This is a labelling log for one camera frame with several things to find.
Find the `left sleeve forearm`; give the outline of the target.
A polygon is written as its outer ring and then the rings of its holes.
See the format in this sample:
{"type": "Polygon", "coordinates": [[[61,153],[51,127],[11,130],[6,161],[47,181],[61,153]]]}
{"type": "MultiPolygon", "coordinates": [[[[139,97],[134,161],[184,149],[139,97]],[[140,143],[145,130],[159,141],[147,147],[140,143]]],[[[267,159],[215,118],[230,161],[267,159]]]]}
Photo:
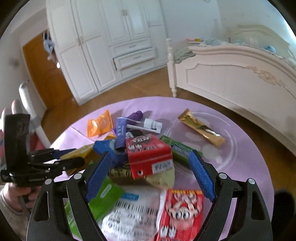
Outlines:
{"type": "Polygon", "coordinates": [[[26,240],[28,217],[22,212],[13,210],[4,199],[4,185],[1,185],[1,211],[9,223],[11,228],[15,231],[21,240],[26,240]]]}

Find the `person's left hand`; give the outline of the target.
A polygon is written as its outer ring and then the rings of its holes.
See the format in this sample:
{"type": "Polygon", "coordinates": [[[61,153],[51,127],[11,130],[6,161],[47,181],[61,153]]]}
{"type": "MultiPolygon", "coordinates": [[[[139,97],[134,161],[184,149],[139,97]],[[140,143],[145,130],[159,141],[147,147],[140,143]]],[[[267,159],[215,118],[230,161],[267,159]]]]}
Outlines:
{"type": "Polygon", "coordinates": [[[6,183],[3,188],[4,200],[16,212],[21,212],[23,210],[19,197],[27,196],[28,202],[26,203],[26,208],[33,208],[36,198],[39,195],[41,187],[18,187],[14,183],[6,183]]]}

